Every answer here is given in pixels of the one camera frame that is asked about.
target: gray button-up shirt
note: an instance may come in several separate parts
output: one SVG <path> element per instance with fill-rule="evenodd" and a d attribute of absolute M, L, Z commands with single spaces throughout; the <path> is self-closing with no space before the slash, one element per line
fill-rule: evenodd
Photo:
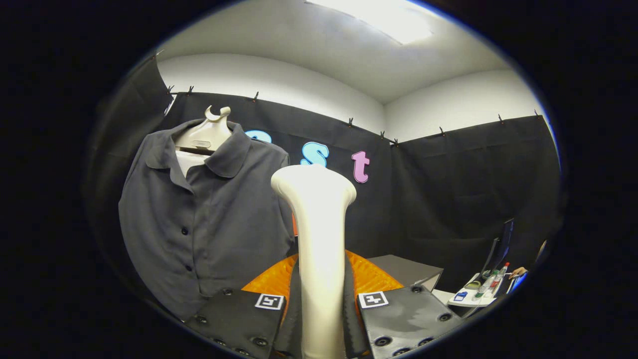
<path fill-rule="evenodd" d="M 182 320 L 221 288 L 239 289 L 284 259 L 294 241 L 292 211 L 271 188 L 288 153 L 228 122 L 232 135 L 184 177 L 174 140 L 202 121 L 146 136 L 119 201 L 136 271 Z"/>

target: fisheye lens view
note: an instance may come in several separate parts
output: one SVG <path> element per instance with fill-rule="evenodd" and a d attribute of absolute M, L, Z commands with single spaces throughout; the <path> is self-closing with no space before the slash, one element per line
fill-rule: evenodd
<path fill-rule="evenodd" d="M 424 353 L 551 255 L 563 165 L 524 77 L 423 3 L 238 1 L 101 103 L 87 217 L 128 289 L 211 352 Z"/>

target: mannequin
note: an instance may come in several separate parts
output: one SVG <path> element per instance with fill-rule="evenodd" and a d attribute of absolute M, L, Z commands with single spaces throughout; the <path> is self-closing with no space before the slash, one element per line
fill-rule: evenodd
<path fill-rule="evenodd" d="M 303 356 L 344 358 L 345 215 L 357 191 L 318 164 L 284 167 L 272 175 L 271 187 L 292 207 L 299 230 Z"/>
<path fill-rule="evenodd" d="M 211 107 L 204 111 L 206 119 L 201 125 L 189 128 L 175 140 L 175 154 L 184 177 L 191 167 L 203 165 L 204 160 L 232 135 L 226 124 L 230 107 L 220 109 L 219 116 L 211 113 Z"/>

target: black backdrop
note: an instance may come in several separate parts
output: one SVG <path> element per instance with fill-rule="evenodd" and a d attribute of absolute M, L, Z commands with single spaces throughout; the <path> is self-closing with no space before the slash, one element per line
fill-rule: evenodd
<path fill-rule="evenodd" d="M 307 142 L 326 145 L 327 168 L 350 179 L 357 199 L 346 212 L 346 249 L 366 258 L 395 254 L 444 268 L 437 288 L 456 291 L 482 266 L 504 220 L 516 218 L 512 266 L 533 264 L 558 224 L 558 157 L 542 116 L 507 119 L 390 145 L 381 135 L 304 109 L 242 96 L 179 93 L 170 103 L 154 58 L 131 73 L 104 106 L 89 143 L 85 198 L 96 235 L 122 276 L 149 297 L 122 244 L 117 216 L 123 179 L 148 133 L 230 106 L 230 121 L 268 133 L 304 158 Z M 368 180 L 353 177 L 365 151 Z"/>
<path fill-rule="evenodd" d="M 481 269 L 505 220 L 516 219 L 505 256 L 514 268 L 529 268 L 560 224 L 560 168 L 542 116 L 402 142 L 392 172 L 396 255 L 444 268 L 443 291 L 456 292 Z"/>

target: ceiling light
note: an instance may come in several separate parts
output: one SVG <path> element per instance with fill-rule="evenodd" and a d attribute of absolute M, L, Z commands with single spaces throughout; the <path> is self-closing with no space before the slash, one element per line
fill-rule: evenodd
<path fill-rule="evenodd" d="M 402 45 L 432 35 L 429 11 L 407 0 L 307 0 L 366 22 Z"/>

